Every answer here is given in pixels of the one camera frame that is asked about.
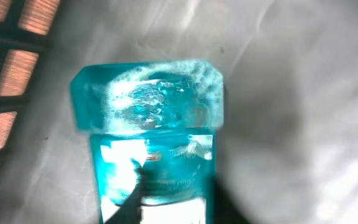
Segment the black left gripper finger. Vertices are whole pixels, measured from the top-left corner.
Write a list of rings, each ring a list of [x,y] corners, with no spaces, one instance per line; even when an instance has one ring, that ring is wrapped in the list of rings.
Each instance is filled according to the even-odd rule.
[[[142,221],[142,199],[145,194],[145,183],[147,174],[142,166],[135,160],[135,174],[137,183],[129,198],[120,206],[118,211],[112,215],[105,224],[140,224]]]

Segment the teal mouthwash bottle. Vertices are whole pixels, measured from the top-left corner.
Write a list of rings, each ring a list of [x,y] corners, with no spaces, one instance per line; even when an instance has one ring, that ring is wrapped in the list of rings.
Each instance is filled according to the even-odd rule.
[[[70,83],[76,127],[89,136],[99,222],[147,174],[141,223],[211,223],[223,76],[205,60],[82,68]]]

